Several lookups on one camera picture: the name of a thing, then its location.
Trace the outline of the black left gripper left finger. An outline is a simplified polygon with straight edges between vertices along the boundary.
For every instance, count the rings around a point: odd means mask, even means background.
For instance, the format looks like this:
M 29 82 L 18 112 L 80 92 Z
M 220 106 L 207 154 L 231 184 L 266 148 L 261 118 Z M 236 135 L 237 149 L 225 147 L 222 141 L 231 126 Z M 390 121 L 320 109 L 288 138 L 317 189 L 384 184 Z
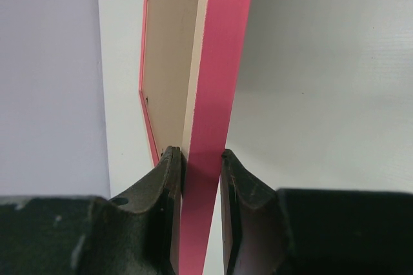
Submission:
M 111 199 L 3 196 L 2 274 L 177 274 L 181 151 Z

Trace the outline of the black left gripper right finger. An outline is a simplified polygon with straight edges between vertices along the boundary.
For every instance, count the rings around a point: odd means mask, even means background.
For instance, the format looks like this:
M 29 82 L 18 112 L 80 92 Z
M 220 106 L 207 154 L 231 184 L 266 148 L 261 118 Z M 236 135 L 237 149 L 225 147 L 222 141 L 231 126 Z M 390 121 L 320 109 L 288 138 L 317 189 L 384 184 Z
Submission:
M 411 274 L 412 195 L 274 190 L 231 150 L 221 166 L 226 274 Z

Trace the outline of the pink picture frame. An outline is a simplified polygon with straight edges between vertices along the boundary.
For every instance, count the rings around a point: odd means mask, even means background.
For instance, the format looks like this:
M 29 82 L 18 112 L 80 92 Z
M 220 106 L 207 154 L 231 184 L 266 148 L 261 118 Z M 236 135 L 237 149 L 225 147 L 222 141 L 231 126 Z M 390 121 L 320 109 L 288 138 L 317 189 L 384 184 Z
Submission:
M 183 155 L 179 274 L 204 270 L 251 0 L 144 0 L 139 94 L 154 163 Z

